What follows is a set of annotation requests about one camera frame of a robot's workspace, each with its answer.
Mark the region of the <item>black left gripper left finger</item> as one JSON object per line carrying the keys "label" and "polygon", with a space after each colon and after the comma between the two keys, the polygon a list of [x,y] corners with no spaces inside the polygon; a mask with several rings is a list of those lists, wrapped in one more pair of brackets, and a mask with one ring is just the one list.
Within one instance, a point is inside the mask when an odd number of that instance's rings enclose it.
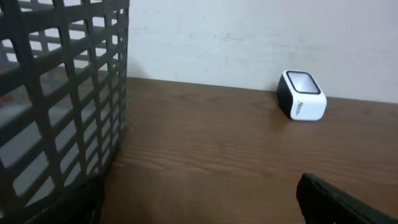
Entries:
{"label": "black left gripper left finger", "polygon": [[104,202],[101,177],[92,177],[79,187],[69,190],[47,208],[29,218],[34,224],[95,224],[99,223]]}

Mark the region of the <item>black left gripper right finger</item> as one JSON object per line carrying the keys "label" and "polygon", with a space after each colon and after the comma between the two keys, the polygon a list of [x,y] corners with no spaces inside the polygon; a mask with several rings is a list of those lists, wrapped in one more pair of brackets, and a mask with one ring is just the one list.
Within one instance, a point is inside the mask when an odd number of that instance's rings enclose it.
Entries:
{"label": "black left gripper right finger", "polygon": [[397,224],[396,218],[376,210],[310,173],[301,176],[296,198],[307,224]]}

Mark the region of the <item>grey plastic mesh basket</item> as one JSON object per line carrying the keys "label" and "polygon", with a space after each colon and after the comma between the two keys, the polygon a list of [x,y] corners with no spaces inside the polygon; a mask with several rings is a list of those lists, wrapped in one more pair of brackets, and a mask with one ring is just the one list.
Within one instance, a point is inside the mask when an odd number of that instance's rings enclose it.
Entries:
{"label": "grey plastic mesh basket", "polygon": [[1,2],[1,222],[106,173],[126,121],[129,1]]}

